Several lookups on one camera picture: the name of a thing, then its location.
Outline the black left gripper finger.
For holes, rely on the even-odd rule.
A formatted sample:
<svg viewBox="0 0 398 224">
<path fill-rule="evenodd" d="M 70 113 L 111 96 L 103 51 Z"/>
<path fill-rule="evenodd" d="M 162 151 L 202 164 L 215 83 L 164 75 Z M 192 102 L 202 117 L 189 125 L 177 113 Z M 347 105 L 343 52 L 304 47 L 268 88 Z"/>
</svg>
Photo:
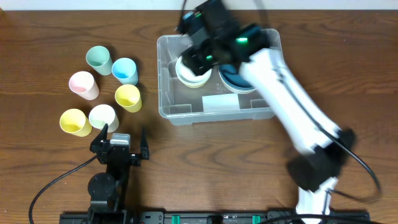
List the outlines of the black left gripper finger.
<svg viewBox="0 0 398 224">
<path fill-rule="evenodd" d="M 106 123 L 99 133 L 97 137 L 94 138 L 94 140 L 90 144 L 90 151 L 93 153 L 99 153 L 104 150 L 106 147 L 106 141 L 107 141 L 107 135 L 108 135 L 108 124 Z"/>
<path fill-rule="evenodd" d="M 146 139 L 145 129 L 142 129 L 141 141 L 140 141 L 140 152 L 141 152 L 141 159 L 149 160 L 149 146 L 148 146 L 147 139 Z"/>
</svg>

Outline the white bowl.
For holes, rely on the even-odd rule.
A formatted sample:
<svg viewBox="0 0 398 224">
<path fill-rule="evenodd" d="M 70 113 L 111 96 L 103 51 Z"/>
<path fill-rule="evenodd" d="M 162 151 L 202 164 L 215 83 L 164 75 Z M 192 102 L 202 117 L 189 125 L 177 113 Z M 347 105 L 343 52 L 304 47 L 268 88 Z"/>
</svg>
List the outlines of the white bowl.
<svg viewBox="0 0 398 224">
<path fill-rule="evenodd" d="M 177 59 L 175 65 L 176 74 L 181 81 L 190 85 L 206 82 L 212 73 L 212 69 L 207 70 L 204 74 L 196 76 L 183 62 L 182 56 Z"/>
</svg>

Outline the yellow bowl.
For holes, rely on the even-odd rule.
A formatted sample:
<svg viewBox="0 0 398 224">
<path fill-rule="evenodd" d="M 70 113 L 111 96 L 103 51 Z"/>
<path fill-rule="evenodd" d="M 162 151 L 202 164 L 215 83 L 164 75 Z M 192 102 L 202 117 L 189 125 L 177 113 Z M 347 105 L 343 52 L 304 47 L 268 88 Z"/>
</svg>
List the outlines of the yellow bowl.
<svg viewBox="0 0 398 224">
<path fill-rule="evenodd" d="M 179 80 L 180 80 L 185 86 L 187 86 L 187 87 L 189 87 L 189 88 L 199 88 L 199 87 L 203 86 L 203 85 L 207 82 L 207 80 L 203 80 L 202 82 L 198 82 L 198 83 L 190 83 L 190 82 L 186 82 L 186 81 L 184 81 L 184 80 L 182 80 L 182 79 L 180 79 L 180 78 L 179 78 Z"/>
</svg>

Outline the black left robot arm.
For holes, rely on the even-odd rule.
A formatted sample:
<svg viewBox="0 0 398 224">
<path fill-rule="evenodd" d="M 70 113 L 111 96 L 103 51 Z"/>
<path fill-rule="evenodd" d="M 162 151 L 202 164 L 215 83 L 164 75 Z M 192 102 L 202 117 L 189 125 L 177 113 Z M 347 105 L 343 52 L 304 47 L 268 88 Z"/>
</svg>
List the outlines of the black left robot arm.
<svg viewBox="0 0 398 224">
<path fill-rule="evenodd" d="M 124 205 L 130 167 L 141 165 L 149 159 L 149 146 L 145 131 L 142 130 L 140 152 L 131 153 L 131 136 L 114 133 L 107 138 L 108 125 L 105 124 L 99 135 L 90 144 L 100 164 L 106 166 L 105 172 L 94 175 L 88 184 L 91 208 L 97 211 L 116 212 Z"/>
</svg>

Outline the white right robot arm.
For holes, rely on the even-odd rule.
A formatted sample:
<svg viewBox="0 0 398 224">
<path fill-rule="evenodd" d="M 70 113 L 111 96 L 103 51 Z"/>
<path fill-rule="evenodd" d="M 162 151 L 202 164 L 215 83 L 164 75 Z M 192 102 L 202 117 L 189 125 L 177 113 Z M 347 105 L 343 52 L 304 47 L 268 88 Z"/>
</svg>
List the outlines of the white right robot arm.
<svg viewBox="0 0 398 224">
<path fill-rule="evenodd" d="M 190 72 L 201 76 L 213 67 L 232 65 L 235 74 L 265 99 L 290 136 L 298 156 L 287 163 L 287 170 L 298 185 L 298 202 L 289 219 L 359 223 L 358 218 L 330 212 L 341 169 L 355 158 L 355 133 L 341 129 L 313 102 L 265 30 L 255 23 L 240 25 L 221 1 L 181 11 L 177 30 L 193 43 L 182 54 Z"/>
</svg>

